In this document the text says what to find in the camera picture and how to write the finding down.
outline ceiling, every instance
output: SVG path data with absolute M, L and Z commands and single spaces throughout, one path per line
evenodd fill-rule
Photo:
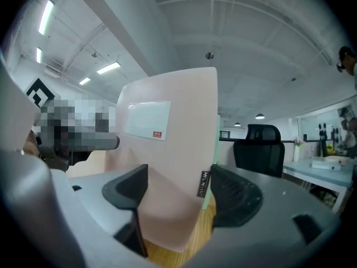
M 53 0 L 42 36 L 46 1 L 28 5 L 20 32 L 26 58 L 35 60 L 41 45 L 43 61 L 66 82 L 77 85 L 88 76 L 83 88 L 110 101 L 135 80 L 214 66 L 218 113 L 227 127 L 257 113 L 267 119 L 301 114 L 306 105 L 289 112 L 296 100 L 277 97 L 318 86 L 313 70 L 335 70 L 336 53 L 348 44 L 322 0 Z M 214 58 L 207 60 L 207 52 Z M 121 68 L 96 73 L 115 61 Z

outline pixelated area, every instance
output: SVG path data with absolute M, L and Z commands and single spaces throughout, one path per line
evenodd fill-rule
M 115 147 L 115 106 L 102 100 L 48 100 L 35 123 L 41 145 L 68 151 Z

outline flower vase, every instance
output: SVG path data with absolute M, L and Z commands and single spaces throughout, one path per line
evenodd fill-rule
M 293 161 L 297 162 L 299 160 L 300 146 L 295 145 Z

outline desk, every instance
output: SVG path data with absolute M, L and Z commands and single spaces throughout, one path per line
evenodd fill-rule
M 312 159 L 305 159 L 297 162 L 286 162 L 283 165 L 283 173 L 338 192 L 339 196 L 332 208 L 332 211 L 336 213 L 351 185 L 354 162 L 350 161 L 341 168 L 341 171 L 333 171 L 314 169 L 311 167 L 311 161 Z

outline red stamp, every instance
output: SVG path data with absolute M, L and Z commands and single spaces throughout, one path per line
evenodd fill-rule
M 162 132 L 154 131 L 152 137 L 161 138 L 162 137 Z

